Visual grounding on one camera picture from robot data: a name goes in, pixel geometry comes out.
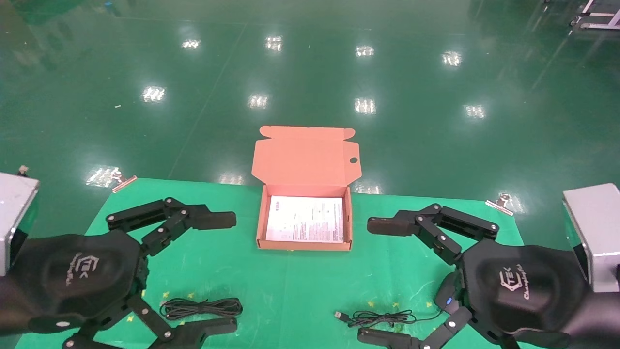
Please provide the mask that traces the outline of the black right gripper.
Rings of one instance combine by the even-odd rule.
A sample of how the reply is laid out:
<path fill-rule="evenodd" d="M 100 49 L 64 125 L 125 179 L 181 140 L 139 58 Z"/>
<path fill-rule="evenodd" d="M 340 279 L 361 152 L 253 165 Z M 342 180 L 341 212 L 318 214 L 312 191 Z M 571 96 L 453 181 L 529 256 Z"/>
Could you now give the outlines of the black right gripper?
<path fill-rule="evenodd" d="M 617 349 L 619 294 L 595 292 L 574 253 L 480 241 L 457 264 L 459 303 L 491 343 Z"/>

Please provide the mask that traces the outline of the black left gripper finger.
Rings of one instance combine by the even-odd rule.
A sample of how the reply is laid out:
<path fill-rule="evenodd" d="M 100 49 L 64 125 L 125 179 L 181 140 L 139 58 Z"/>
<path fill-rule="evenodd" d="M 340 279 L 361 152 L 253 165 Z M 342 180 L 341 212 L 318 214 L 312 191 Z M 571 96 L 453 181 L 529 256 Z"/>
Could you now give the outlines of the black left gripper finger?
<path fill-rule="evenodd" d="M 212 212 L 205 204 L 184 204 L 173 197 L 127 208 L 107 216 L 108 229 L 111 231 L 129 233 L 155 223 L 158 227 L 142 237 L 143 256 L 156 256 L 191 228 L 232 228 L 236 225 L 236 216 L 232 211 Z"/>

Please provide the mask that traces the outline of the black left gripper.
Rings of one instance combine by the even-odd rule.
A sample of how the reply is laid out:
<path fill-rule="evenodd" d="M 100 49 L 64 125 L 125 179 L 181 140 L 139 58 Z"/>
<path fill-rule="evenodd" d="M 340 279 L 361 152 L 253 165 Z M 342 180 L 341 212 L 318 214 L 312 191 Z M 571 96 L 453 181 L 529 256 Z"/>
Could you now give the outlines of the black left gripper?
<path fill-rule="evenodd" d="M 151 349 L 201 349 L 237 331 L 234 317 L 171 327 L 140 295 L 147 277 L 141 245 L 121 231 L 26 240 L 1 278 L 1 336 L 78 329 L 65 349 L 113 349 L 94 338 L 131 312 L 155 334 Z"/>

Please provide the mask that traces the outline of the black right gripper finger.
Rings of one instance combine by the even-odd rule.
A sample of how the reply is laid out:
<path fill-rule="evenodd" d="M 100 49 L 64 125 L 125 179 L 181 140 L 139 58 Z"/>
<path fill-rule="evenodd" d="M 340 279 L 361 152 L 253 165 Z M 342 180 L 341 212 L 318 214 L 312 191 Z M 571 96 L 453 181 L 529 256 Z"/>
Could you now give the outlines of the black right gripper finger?
<path fill-rule="evenodd" d="M 492 320 L 496 332 L 482 331 L 480 334 L 501 349 L 518 349 L 520 345 L 514 338 L 513 332 L 523 327 L 521 322 L 525 318 L 525 312 L 517 308 L 511 311 L 502 309 L 496 313 L 500 315 L 498 319 Z M 440 327 L 423 340 L 406 334 L 374 329 L 359 329 L 358 340 L 387 349 L 442 349 L 470 322 L 481 324 L 482 320 L 476 318 L 468 308 L 459 307 Z"/>
<path fill-rule="evenodd" d="M 419 211 L 399 210 L 394 217 L 370 217 L 368 232 L 381 236 L 416 236 L 447 265 L 456 265 L 462 247 L 445 231 L 471 240 L 495 240 L 499 232 L 496 223 L 483 220 L 451 207 L 431 204 Z"/>

